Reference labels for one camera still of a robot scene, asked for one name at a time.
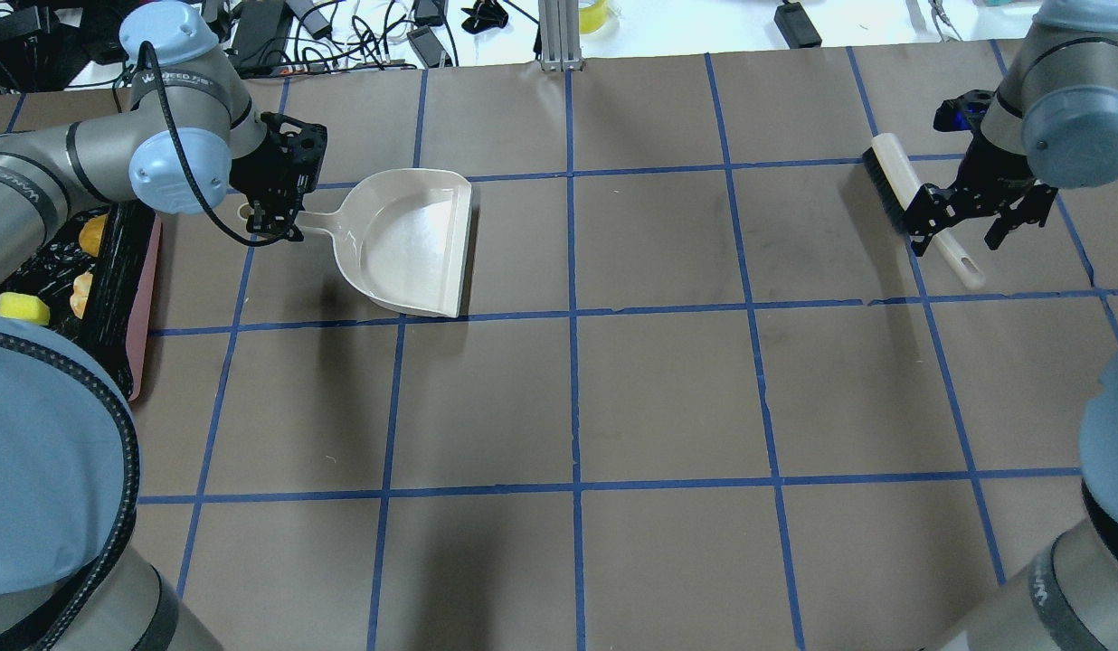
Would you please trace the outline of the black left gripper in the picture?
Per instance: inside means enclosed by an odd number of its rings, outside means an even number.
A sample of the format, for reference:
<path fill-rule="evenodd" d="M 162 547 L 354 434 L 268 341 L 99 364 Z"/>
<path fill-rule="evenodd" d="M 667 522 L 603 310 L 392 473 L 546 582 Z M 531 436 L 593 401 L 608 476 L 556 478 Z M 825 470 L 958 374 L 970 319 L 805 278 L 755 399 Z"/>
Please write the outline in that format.
<path fill-rule="evenodd" d="M 259 238 L 244 242 L 269 246 L 304 240 L 296 219 L 304 198 L 318 188 L 328 129 L 274 112 L 260 112 L 257 123 L 264 128 L 260 144 L 230 166 L 233 190 L 245 196 L 252 210 L 245 218 L 246 232 Z"/>

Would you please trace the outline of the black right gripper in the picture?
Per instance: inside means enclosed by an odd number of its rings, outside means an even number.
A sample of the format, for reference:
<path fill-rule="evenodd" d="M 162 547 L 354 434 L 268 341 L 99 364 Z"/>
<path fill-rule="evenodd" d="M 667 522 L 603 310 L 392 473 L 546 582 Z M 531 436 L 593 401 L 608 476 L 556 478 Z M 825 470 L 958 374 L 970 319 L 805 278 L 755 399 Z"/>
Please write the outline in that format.
<path fill-rule="evenodd" d="M 938 188 L 948 197 L 956 225 L 964 220 L 994 219 L 984 236 L 991 251 L 998 251 L 1011 232 L 1021 226 L 1046 227 L 1058 194 L 1055 186 L 1040 182 L 1031 172 L 1025 155 L 1005 151 L 987 136 L 972 138 L 955 180 Z M 918 260 L 930 248 L 936 235 L 951 227 L 951 218 L 949 213 L 904 214 L 904 232 Z"/>

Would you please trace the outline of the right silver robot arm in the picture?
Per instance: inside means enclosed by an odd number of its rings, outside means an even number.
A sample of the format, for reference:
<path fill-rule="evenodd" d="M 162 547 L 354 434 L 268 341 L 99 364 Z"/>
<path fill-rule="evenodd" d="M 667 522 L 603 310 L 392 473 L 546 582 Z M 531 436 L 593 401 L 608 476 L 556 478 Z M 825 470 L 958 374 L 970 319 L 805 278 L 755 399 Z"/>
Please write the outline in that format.
<path fill-rule="evenodd" d="M 997 249 L 1018 227 L 1043 225 L 1060 191 L 1118 181 L 1118 1 L 1043 1 L 999 85 L 944 100 L 935 126 L 970 132 L 947 185 L 870 154 L 894 182 L 897 226 L 917 252 L 979 218 Z M 1083 515 L 927 650 L 1118 650 L 1118 343 L 1103 331 L 1101 345 L 1054 345 L 1025 365 L 1052 381 L 1074 372 L 1087 400 Z"/>

